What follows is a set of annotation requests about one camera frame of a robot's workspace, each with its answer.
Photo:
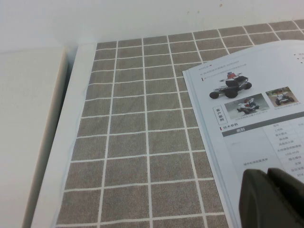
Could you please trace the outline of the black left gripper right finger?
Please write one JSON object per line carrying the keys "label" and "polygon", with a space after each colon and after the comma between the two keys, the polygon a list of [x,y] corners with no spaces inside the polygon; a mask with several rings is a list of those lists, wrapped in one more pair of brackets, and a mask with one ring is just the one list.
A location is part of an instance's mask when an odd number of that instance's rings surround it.
{"label": "black left gripper right finger", "polygon": [[297,213],[304,212],[304,184],[279,168],[269,168],[268,177]]}

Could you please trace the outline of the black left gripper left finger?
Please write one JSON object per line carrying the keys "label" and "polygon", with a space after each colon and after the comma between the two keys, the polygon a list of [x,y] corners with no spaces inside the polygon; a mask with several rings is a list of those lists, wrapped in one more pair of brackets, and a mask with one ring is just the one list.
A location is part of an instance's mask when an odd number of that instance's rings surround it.
{"label": "black left gripper left finger", "polygon": [[302,228],[304,213],[287,202],[267,172],[247,169],[243,173],[239,198],[243,228]]}

